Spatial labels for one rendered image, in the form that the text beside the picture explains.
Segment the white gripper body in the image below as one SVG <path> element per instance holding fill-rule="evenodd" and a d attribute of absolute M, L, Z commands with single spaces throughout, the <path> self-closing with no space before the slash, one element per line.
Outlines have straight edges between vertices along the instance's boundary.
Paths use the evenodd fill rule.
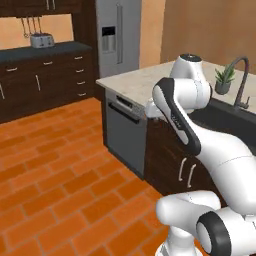
<path fill-rule="evenodd" d="M 164 120 L 165 117 L 163 113 L 159 110 L 159 108 L 155 105 L 152 100 L 149 100 L 145 107 L 145 114 L 148 118 L 153 119 L 162 119 Z"/>

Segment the dark sink basin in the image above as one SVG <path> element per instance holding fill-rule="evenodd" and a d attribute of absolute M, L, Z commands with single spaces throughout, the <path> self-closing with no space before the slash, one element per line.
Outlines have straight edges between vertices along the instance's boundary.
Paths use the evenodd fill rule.
<path fill-rule="evenodd" d="M 240 138 L 256 156 L 256 114 L 212 98 L 206 108 L 193 111 L 189 117 L 204 128 Z"/>

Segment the grey dishwasher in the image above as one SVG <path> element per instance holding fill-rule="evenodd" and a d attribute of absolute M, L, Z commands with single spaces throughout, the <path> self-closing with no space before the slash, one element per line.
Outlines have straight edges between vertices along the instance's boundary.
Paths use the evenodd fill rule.
<path fill-rule="evenodd" d="M 136 119 L 133 123 L 116 111 L 108 103 L 113 103 L 117 108 Z M 141 179 L 144 178 L 144 157 L 146 147 L 147 118 L 144 108 L 116 92 L 105 92 L 106 133 L 109 151 L 123 162 Z"/>

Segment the dark wood cupboard door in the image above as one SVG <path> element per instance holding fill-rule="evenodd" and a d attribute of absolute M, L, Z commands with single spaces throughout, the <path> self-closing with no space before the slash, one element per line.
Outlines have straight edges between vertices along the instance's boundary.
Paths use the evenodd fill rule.
<path fill-rule="evenodd" d="M 187 160 L 185 162 L 185 170 L 184 170 L 186 186 L 187 186 L 187 180 L 188 180 L 191 166 L 193 164 L 197 165 L 196 168 L 194 169 L 193 176 L 192 176 L 192 181 L 191 181 L 192 187 L 187 189 L 189 191 L 195 191 L 195 190 L 212 191 L 219 197 L 221 206 L 226 207 L 227 203 L 225 202 L 220 192 L 218 191 L 217 187 L 213 183 L 211 176 L 209 175 L 204 165 L 192 155 L 187 154 L 186 157 L 187 157 Z"/>
<path fill-rule="evenodd" d="M 179 168 L 184 157 L 182 145 L 168 123 L 159 119 L 148 120 L 144 175 L 162 195 L 185 191 L 178 180 Z"/>

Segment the green plant in grey pot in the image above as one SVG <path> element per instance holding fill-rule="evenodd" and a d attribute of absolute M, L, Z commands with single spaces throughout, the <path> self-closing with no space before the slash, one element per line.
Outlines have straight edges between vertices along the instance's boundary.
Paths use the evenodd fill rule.
<path fill-rule="evenodd" d="M 230 89 L 231 82 L 234 80 L 234 68 L 231 65 L 228 65 L 222 72 L 219 70 L 215 70 L 215 72 L 215 92 L 219 95 L 225 95 Z"/>

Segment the stainless steel fridge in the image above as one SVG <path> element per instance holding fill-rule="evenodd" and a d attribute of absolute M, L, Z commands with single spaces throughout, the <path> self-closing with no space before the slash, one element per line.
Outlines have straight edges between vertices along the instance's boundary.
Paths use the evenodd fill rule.
<path fill-rule="evenodd" d="M 96 0 L 100 77 L 139 68 L 142 0 Z"/>

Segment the dark curved tap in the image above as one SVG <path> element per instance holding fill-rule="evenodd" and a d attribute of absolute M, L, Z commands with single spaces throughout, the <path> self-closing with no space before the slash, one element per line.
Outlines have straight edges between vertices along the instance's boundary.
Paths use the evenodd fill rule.
<path fill-rule="evenodd" d="M 242 101 L 242 95 L 243 95 L 243 91 L 244 91 L 244 88 L 245 88 L 245 83 L 246 83 L 246 80 L 247 80 L 247 76 L 248 76 L 248 73 L 249 73 L 249 60 L 246 56 L 241 56 L 241 57 L 237 57 L 232 63 L 231 63 L 231 67 L 234 68 L 235 65 L 239 62 L 243 60 L 244 63 L 245 63 L 245 66 L 244 66 L 244 74 L 243 74 L 243 78 L 242 78 L 242 82 L 241 82 L 241 85 L 238 89 L 238 92 L 237 92 L 237 96 L 236 96 L 236 99 L 235 99 L 235 102 L 234 102 L 234 107 L 235 108 L 244 108 L 244 109 L 247 109 L 249 107 L 249 98 L 246 102 L 243 102 Z"/>

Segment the dark wood lower cupboard run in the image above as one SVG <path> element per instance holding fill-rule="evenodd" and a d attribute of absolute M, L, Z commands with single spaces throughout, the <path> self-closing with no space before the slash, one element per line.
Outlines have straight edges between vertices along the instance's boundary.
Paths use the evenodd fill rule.
<path fill-rule="evenodd" d="M 90 98 L 92 48 L 79 42 L 0 50 L 0 124 Z"/>

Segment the dark wood cupboard run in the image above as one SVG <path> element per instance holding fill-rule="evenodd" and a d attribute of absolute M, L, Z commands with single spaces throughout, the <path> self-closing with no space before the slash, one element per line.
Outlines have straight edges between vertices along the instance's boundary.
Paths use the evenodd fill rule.
<path fill-rule="evenodd" d="M 95 0 L 0 0 L 0 17 L 95 12 Z"/>
<path fill-rule="evenodd" d="M 90 98 L 92 48 L 79 42 L 0 50 L 0 124 Z"/>

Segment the silver toaster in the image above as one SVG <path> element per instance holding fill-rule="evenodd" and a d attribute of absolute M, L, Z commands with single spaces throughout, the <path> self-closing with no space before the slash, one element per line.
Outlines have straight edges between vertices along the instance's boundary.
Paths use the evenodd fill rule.
<path fill-rule="evenodd" d="M 33 48 L 48 48 L 55 45 L 54 38 L 49 33 L 34 33 L 30 36 L 30 44 Z"/>

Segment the dark wood upper cupboard run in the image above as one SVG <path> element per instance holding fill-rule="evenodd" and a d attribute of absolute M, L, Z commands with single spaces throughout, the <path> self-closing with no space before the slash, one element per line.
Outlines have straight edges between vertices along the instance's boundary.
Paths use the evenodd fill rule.
<path fill-rule="evenodd" d="M 95 12 L 95 0 L 0 0 L 0 17 Z"/>

